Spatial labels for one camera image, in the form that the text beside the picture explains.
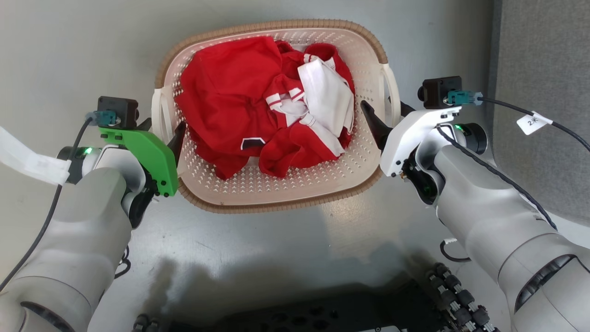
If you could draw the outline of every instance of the white tape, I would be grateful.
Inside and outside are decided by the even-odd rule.
[[[548,119],[541,114],[533,111],[533,115],[525,115],[516,121],[516,124],[522,129],[525,135],[530,135],[541,127],[553,123],[553,120]]]
[[[0,162],[27,176],[63,185],[70,176],[71,161],[38,155],[0,127]]]

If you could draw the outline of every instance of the basket handle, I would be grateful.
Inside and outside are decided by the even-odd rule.
[[[391,97],[391,122],[392,126],[395,126],[399,123],[402,110],[399,99],[398,84],[395,81],[394,71],[391,70],[391,67],[388,63],[381,65],[381,73],[383,76],[385,76],[385,81],[387,82],[387,87],[389,89],[389,95]]]
[[[168,144],[174,136],[172,119],[168,108],[168,98],[162,89],[155,89],[152,96],[152,128],[153,133]]]

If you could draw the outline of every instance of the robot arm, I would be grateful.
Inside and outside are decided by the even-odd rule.
[[[407,178],[420,199],[436,207],[469,257],[506,295],[514,331],[587,331],[590,250],[565,239],[512,185],[473,159],[478,157],[468,149],[483,153],[487,139],[473,123],[447,123],[460,111],[443,101],[449,79],[457,84],[457,77],[426,80],[422,95],[433,97],[424,105],[435,109],[411,112],[392,129],[361,103],[383,151],[381,169]],[[461,90],[460,78],[453,88]]]
[[[86,331],[152,197],[174,195],[186,125],[166,146],[147,132],[149,119],[136,125],[136,107],[134,100],[99,98],[91,116],[101,137],[116,144],[66,147],[58,155],[74,156],[68,182],[75,186],[64,192],[25,265],[0,289],[1,331]]]

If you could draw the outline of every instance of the gray fabric panel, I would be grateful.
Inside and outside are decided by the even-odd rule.
[[[496,99],[535,110],[590,140],[590,1],[504,0]],[[590,224],[590,154],[560,130],[526,136],[496,106],[497,165],[551,211]]]

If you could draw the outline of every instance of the brown basket rim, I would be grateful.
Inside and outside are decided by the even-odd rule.
[[[257,32],[257,31],[268,31],[268,30],[277,30],[277,29],[298,29],[298,28],[333,28],[333,29],[342,29],[342,30],[349,30],[359,34],[363,37],[373,48],[375,54],[377,55],[377,59],[379,63],[386,64],[388,62],[387,55],[385,54],[385,50],[383,46],[377,40],[375,35],[373,35],[369,30],[365,27],[350,21],[344,21],[341,19],[290,19],[285,21],[271,21],[265,23],[256,23],[256,24],[244,24],[238,25],[235,27],[230,28],[223,28],[215,31],[205,32],[203,34],[194,35],[187,39],[184,39],[176,46],[174,46],[164,57],[162,60],[162,64],[158,69],[158,73],[156,74],[156,89],[160,89],[164,87],[164,80],[166,77],[166,73],[168,72],[168,68],[172,63],[172,60],[185,48],[190,45],[200,43],[203,41],[213,40],[217,38],[223,38],[231,35],[236,34],[244,34],[249,32]],[[323,203],[328,203],[331,201],[340,200],[347,197],[352,197],[354,195],[360,194],[365,190],[371,188],[383,175],[381,169],[377,167],[375,172],[363,183],[354,186],[349,189],[337,191],[331,194],[325,194],[322,196],[316,196],[311,198],[303,198],[300,200],[293,200],[281,203],[270,203],[270,204],[254,204],[254,205],[243,205],[243,206],[230,206],[230,205],[217,205],[209,203],[205,200],[200,199],[198,196],[193,194],[189,188],[186,186],[182,178],[179,179],[178,184],[178,192],[181,193],[191,204],[194,206],[199,207],[205,211],[210,211],[213,213],[261,213],[261,212],[270,212],[270,211],[283,211],[283,210],[291,210],[291,209],[298,209],[301,207],[308,207],[308,206],[315,206]]]

